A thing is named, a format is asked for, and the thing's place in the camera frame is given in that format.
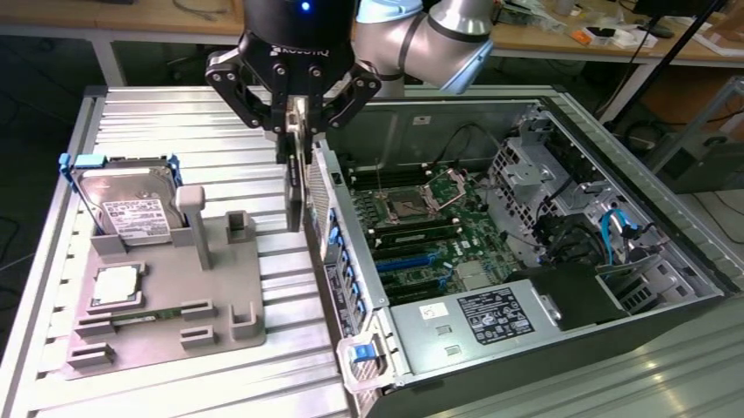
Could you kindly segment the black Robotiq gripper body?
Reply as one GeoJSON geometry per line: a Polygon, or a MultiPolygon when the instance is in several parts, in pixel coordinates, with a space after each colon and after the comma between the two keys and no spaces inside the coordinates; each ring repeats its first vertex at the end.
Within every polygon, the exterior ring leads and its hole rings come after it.
{"type": "Polygon", "coordinates": [[[285,101],[303,96],[305,124],[324,131],[323,95],[353,65],[353,1],[244,1],[241,63],[272,94],[268,126],[281,124],[285,101]]]}

